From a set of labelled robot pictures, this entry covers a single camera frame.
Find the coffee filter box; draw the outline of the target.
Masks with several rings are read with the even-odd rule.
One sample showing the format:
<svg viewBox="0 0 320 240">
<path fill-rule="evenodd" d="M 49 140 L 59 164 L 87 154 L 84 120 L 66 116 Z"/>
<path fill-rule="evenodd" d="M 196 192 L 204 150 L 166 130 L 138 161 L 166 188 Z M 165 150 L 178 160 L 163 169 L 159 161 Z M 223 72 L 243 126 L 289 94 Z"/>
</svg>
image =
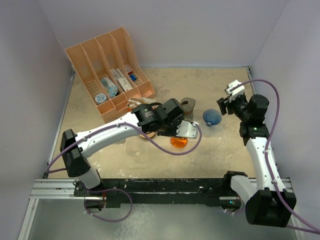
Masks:
<svg viewBox="0 0 320 240">
<path fill-rule="evenodd" d="M 127 101 L 126 107 L 129 108 L 129 110 L 131 111 L 141 104 L 151 104 L 153 109 L 160 105 L 160 103 L 156 102 L 154 99 L 151 98 L 130 97 Z"/>
</svg>

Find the blue ribbed coffee dripper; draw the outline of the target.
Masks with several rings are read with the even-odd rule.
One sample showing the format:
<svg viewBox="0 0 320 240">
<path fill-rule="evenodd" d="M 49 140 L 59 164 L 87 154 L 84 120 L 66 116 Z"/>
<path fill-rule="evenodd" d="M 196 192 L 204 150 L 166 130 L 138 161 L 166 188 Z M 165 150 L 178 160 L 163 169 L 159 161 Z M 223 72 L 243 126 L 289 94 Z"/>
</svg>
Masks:
<svg viewBox="0 0 320 240">
<path fill-rule="evenodd" d="M 221 122 L 222 115 L 215 109 L 207 109 L 203 112 L 202 118 L 207 127 L 212 127 Z"/>
</svg>

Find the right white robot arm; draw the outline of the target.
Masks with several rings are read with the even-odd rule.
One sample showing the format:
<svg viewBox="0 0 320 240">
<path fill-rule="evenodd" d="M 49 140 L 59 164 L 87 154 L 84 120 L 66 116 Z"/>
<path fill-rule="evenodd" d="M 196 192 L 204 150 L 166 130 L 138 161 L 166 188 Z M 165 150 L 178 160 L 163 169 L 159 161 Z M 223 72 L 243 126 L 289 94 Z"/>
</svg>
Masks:
<svg viewBox="0 0 320 240">
<path fill-rule="evenodd" d="M 249 224 L 284 228 L 291 213 L 281 200 L 293 209 L 297 199 L 282 182 L 268 142 L 270 134 L 264 120 L 269 100 L 260 94 L 247 100 L 243 86 L 236 90 L 229 87 L 225 91 L 227 97 L 220 98 L 217 103 L 222 115 L 234 114 L 240 119 L 239 134 L 251 157 L 256 183 L 251 183 L 244 175 L 234 175 L 222 183 L 222 190 L 228 196 L 239 195 Z"/>
</svg>

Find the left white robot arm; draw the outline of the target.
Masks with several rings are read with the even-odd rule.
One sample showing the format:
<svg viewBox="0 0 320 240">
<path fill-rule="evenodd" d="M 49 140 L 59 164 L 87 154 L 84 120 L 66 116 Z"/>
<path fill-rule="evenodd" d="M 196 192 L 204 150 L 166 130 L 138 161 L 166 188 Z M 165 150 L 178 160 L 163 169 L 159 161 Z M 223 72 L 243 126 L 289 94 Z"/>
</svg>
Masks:
<svg viewBox="0 0 320 240">
<path fill-rule="evenodd" d="M 103 191 L 101 177 L 87 159 L 99 150 L 126 138 L 160 132 L 168 137 L 187 137 L 191 124 L 184 120 L 180 103 L 139 104 L 122 117 L 92 130 L 74 133 L 71 129 L 62 136 L 60 151 L 70 178 L 77 178 L 91 196 Z"/>
</svg>

